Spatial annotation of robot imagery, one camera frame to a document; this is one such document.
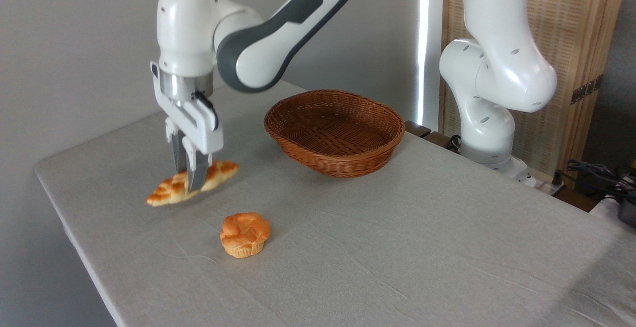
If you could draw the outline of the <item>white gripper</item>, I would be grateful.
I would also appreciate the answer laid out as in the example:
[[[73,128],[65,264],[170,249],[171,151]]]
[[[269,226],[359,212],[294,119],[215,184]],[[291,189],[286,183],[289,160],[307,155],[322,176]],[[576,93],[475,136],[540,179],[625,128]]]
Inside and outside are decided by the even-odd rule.
[[[165,119],[166,141],[172,146],[177,173],[188,169],[188,190],[202,189],[210,166],[210,155],[224,146],[223,127],[218,115],[201,100],[194,98],[177,105],[161,91],[161,70],[151,63],[157,103],[168,115]]]

